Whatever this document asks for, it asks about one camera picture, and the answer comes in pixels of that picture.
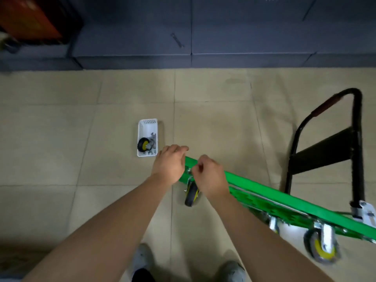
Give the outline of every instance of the small wheel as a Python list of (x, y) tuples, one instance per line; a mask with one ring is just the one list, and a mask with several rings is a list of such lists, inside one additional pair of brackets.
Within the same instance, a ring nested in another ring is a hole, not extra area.
[(145, 152), (150, 150), (150, 148), (147, 148), (147, 145), (150, 143), (150, 140), (148, 138), (142, 137), (137, 144), (137, 149), (139, 152)]
[(197, 188), (197, 185), (195, 181), (192, 181), (187, 188), (186, 191), (186, 197), (184, 204), (188, 207), (192, 207), (193, 203), (197, 199), (197, 196), (199, 195), (199, 189)]
[(310, 229), (304, 234), (304, 246), (314, 260), (322, 264), (334, 264), (340, 259), (339, 246), (337, 241), (331, 253), (321, 248), (321, 230)]

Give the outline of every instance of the green metal frame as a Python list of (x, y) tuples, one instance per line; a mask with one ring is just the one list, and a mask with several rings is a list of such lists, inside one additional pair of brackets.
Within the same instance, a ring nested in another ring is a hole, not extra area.
[[(185, 158), (186, 171), (180, 178), (181, 182), (188, 182), (190, 175), (187, 169), (196, 164), (197, 160)], [(314, 221), (319, 220), (332, 225), (336, 234), (376, 240), (376, 229), (373, 227), (233, 173), (225, 174), (230, 193), (252, 212), (266, 212), (285, 223), (309, 229), (313, 227)]]

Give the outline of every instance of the shoe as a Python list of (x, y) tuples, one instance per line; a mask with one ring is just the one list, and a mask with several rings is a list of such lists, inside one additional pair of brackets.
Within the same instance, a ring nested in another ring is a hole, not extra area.
[(146, 270), (150, 271), (154, 265), (155, 261), (152, 250), (147, 244), (140, 244), (132, 259), (132, 276), (141, 268), (145, 268)]
[(246, 271), (236, 261), (226, 262), (219, 270), (220, 282), (245, 282)]

